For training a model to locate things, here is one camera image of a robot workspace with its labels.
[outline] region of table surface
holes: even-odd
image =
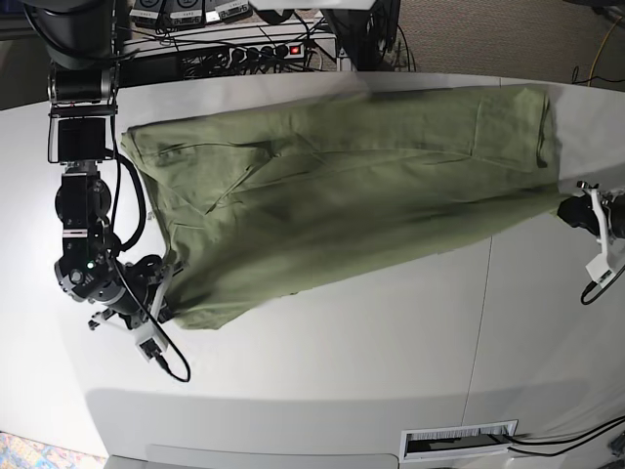
[[[341,92],[520,83],[416,73],[170,83],[121,90],[117,128]],[[619,186],[625,95],[543,86],[562,143],[562,187],[579,176]],[[13,403],[0,408],[3,430],[91,452],[103,451],[99,433],[109,453],[136,458],[146,458],[149,445],[396,454],[401,430],[518,419],[521,432],[561,434],[625,407],[625,292],[579,304],[584,266],[597,247],[550,215],[463,249],[270,301],[219,331],[168,323],[193,369],[189,385],[173,382],[143,362],[128,337],[90,333],[86,322],[96,309],[58,292],[52,266],[61,255],[61,225],[53,203],[61,170],[45,161],[46,113],[45,104],[0,113],[10,156],[0,174],[8,227],[0,252],[9,266],[0,343],[10,351],[0,359],[8,378],[0,401]],[[113,167],[102,166],[109,183]],[[124,176],[116,224],[122,238],[134,229],[135,205]],[[151,222],[129,259],[163,249]],[[32,411],[24,413],[25,405]],[[67,423],[51,426],[42,415]],[[605,456],[582,450],[564,466]]]

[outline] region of gray floor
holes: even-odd
[[[610,23],[563,0],[403,0],[400,25],[421,71],[569,83],[588,77]],[[615,28],[596,74],[625,78],[625,29]],[[625,91],[625,83],[594,86]]]

